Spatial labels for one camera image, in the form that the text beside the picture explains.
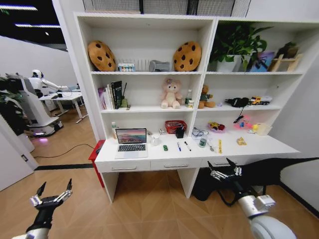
laptop screen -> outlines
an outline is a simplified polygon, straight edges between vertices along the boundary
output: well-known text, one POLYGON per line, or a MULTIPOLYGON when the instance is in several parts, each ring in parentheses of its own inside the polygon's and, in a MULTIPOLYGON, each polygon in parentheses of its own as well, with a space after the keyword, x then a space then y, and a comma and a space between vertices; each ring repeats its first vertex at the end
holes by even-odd
POLYGON ((146 143, 146 128, 117 128, 119 143, 146 143))

ceiling light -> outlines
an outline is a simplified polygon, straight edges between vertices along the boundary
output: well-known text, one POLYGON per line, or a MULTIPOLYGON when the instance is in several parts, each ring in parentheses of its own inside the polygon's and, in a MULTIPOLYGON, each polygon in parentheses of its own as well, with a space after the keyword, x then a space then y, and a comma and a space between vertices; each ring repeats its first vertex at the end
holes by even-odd
POLYGON ((16 23, 15 26, 17 27, 40 27, 40 28, 61 28, 60 25, 31 25, 31 24, 20 24, 16 23))
POLYGON ((19 6, 19 5, 0 5, 0 9, 3 10, 26 10, 26 11, 38 11, 33 6, 19 6))

black floor trim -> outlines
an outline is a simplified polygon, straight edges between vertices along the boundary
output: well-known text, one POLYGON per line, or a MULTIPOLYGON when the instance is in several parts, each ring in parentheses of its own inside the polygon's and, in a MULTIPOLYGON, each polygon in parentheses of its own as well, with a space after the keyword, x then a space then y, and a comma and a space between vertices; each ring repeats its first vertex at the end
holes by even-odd
POLYGON ((56 170, 56 169, 77 169, 77 168, 93 168, 93 165, 91 163, 47 165, 47 166, 39 166, 35 169, 35 171, 56 170))
POLYGON ((319 212, 307 203, 302 197, 300 197, 297 193, 291 190, 286 184, 280 182, 279 185, 285 189, 291 196, 293 196, 297 201, 299 201, 302 205, 304 205, 310 212, 312 212, 317 218, 319 218, 319 212))

laptop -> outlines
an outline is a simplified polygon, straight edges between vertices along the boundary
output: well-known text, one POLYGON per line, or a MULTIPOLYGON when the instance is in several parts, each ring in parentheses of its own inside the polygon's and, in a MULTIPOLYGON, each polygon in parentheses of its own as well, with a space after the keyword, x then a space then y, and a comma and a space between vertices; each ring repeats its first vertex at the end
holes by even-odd
POLYGON ((146 128, 117 128, 119 146, 115 158, 146 158, 146 128))

small bottle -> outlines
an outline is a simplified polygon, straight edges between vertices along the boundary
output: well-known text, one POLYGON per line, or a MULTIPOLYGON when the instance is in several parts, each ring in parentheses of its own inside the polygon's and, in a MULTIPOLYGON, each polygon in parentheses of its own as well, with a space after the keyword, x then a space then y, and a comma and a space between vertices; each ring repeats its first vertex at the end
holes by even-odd
POLYGON ((116 123, 115 122, 112 122, 112 134, 113 134, 113 138, 114 139, 117 139, 117 136, 116 136, 116 123))
POLYGON ((199 147, 205 148, 207 144, 207 136, 203 135, 203 137, 199 141, 199 147))
POLYGON ((185 98, 185 105, 188 105, 188 101, 191 100, 191 89, 188 89, 187 96, 185 98))
POLYGON ((194 101, 193 100, 189 100, 187 107, 192 109, 194 107, 194 101))

